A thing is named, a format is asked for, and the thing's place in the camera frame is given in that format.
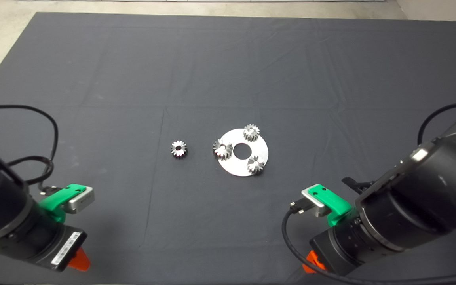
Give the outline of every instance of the concrete floor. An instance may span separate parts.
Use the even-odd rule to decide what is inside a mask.
[[[0,0],[0,63],[37,11],[293,18],[406,19],[386,2],[49,2]]]

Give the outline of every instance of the black cable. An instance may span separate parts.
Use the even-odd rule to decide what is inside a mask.
[[[59,131],[58,131],[57,123],[54,120],[54,118],[52,116],[50,116],[49,114],[47,114],[46,112],[44,112],[44,111],[42,111],[42,110],[40,110],[38,108],[27,106],[27,105],[4,104],[4,105],[0,105],[0,109],[24,109],[24,110],[30,110],[30,111],[33,111],[33,112],[37,112],[38,114],[43,115],[44,117],[49,119],[49,121],[52,123],[52,127],[54,128],[54,140],[52,142],[52,150],[51,150],[50,156],[49,156],[49,161],[52,163],[52,160],[54,160],[54,156],[56,155],[57,141],[58,141],[58,137],[59,137]],[[42,174],[41,177],[44,177],[45,175],[47,175],[47,173],[49,173],[49,175],[46,177],[46,178],[48,178],[50,176],[50,174],[52,174],[52,169],[49,169],[49,165],[47,164],[45,166],[45,169],[44,169],[43,174]],[[38,188],[40,190],[43,189],[43,180],[38,182]]]
[[[7,163],[7,165],[8,166],[14,166],[14,165],[17,165],[17,164],[19,164],[21,162],[31,161],[31,160],[42,162],[43,164],[45,164],[46,165],[46,168],[45,168],[46,171],[45,171],[45,173],[43,173],[42,175],[40,175],[40,176],[38,176],[36,178],[32,178],[32,179],[26,180],[26,183],[28,185],[33,185],[33,184],[36,184],[36,183],[43,182],[45,179],[49,178],[50,175],[52,175],[52,172],[54,171],[53,162],[51,160],[49,160],[48,158],[40,156],[40,155],[32,155],[32,156],[19,158],[19,159],[10,161],[9,163]]]
[[[292,244],[288,237],[288,232],[286,230],[286,225],[288,224],[288,219],[291,214],[296,213],[292,209],[290,209],[286,215],[284,215],[284,219],[281,225],[281,231],[283,234],[284,242],[286,246],[290,249],[291,253],[295,255],[302,263],[306,266],[309,266],[311,269],[315,270],[318,274],[321,274],[327,278],[348,284],[355,284],[355,285],[429,285],[429,284],[436,284],[436,285],[449,285],[449,284],[456,284],[456,274],[449,275],[449,276],[442,276],[442,277],[433,277],[433,278],[421,278],[421,279],[408,279],[408,280],[363,280],[363,279],[355,279],[349,278],[345,276],[340,276],[338,274],[334,274],[332,272],[325,271],[319,268],[317,265],[311,263],[307,258],[305,258]]]
[[[432,112],[432,114],[429,115],[429,117],[427,117],[427,119],[425,119],[425,121],[423,121],[422,125],[420,126],[420,130],[418,131],[418,145],[422,144],[423,133],[425,132],[425,128],[430,123],[430,121],[432,121],[432,119],[434,119],[437,115],[441,114],[442,112],[451,110],[453,108],[456,108],[456,103],[446,105],[444,107],[441,107],[441,108],[435,110],[434,112]]]

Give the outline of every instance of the orange part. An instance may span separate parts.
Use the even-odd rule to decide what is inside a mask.
[[[312,264],[318,266],[319,268],[326,270],[326,266],[318,260],[318,255],[314,251],[311,251],[309,255],[307,255],[307,260],[309,260]],[[316,273],[315,270],[313,270],[311,267],[305,264],[302,264],[302,267],[308,274]]]
[[[72,267],[83,272],[86,272],[90,265],[91,262],[82,248],[79,248],[78,251],[76,251],[74,258],[72,258],[70,263],[68,263],[68,267]]]

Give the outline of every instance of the metal gear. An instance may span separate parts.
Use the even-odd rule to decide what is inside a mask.
[[[184,141],[174,141],[170,148],[170,152],[175,158],[183,158],[188,154],[188,146]]]
[[[247,161],[247,169],[254,175],[261,173],[261,170],[263,170],[264,166],[265,163],[258,161],[257,156],[251,156]]]
[[[244,138],[248,141],[255,141],[259,136],[259,128],[255,124],[249,124],[244,128]]]
[[[232,144],[223,143],[221,139],[217,139],[214,141],[212,150],[217,159],[226,160],[232,156],[233,146]]]

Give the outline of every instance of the metal disc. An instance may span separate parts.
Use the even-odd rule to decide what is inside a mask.
[[[258,161],[264,162],[266,165],[266,161],[268,160],[268,147],[261,135],[255,141],[248,141],[244,138],[244,129],[235,129],[224,134],[221,139],[226,144],[232,144],[234,149],[238,144],[247,144],[251,148],[251,155],[249,157],[256,155],[258,156]],[[229,173],[240,177],[246,177],[252,175],[247,169],[248,160],[249,158],[239,159],[235,154],[232,154],[230,158],[218,160],[218,162]]]

